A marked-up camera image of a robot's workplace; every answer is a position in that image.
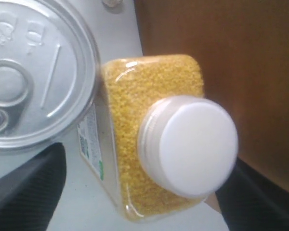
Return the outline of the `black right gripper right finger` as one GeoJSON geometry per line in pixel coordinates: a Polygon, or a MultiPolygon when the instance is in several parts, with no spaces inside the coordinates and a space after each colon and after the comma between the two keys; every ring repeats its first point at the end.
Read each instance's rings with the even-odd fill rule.
{"type": "Polygon", "coordinates": [[[216,196],[231,231],[289,231],[289,192],[240,159],[216,196]]]}

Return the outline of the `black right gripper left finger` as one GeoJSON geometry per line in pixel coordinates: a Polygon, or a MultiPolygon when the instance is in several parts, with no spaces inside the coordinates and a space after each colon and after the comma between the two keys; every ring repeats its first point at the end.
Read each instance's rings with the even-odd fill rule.
{"type": "Polygon", "coordinates": [[[66,182],[66,152],[54,143],[0,178],[0,231],[45,231],[66,182]]]}

